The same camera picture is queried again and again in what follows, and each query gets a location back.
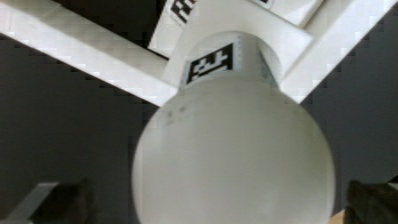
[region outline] black square pattern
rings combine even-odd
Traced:
[[[233,70],[233,43],[190,63],[187,84],[213,72]]]

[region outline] dark gray background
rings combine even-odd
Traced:
[[[59,0],[148,46],[164,1]],[[398,9],[302,106],[336,160],[336,211],[352,179],[398,174]],[[94,183],[100,223],[137,223],[130,193],[135,144],[157,106],[9,38],[0,40],[0,219],[41,181]]]

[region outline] rounded nose cone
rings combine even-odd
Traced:
[[[142,224],[325,224],[334,167],[302,109],[252,77],[199,80],[141,137],[133,197]]]

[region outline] white support beam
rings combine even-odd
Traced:
[[[281,84],[300,103],[336,68],[396,0],[327,0],[306,26],[315,40]]]
[[[0,32],[153,104],[176,87],[167,60],[50,0],[0,0]]]

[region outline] white cylindrical body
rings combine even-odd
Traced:
[[[267,82],[256,38],[210,38],[192,50],[189,85],[141,137],[141,223],[325,224],[334,166],[320,128]]]

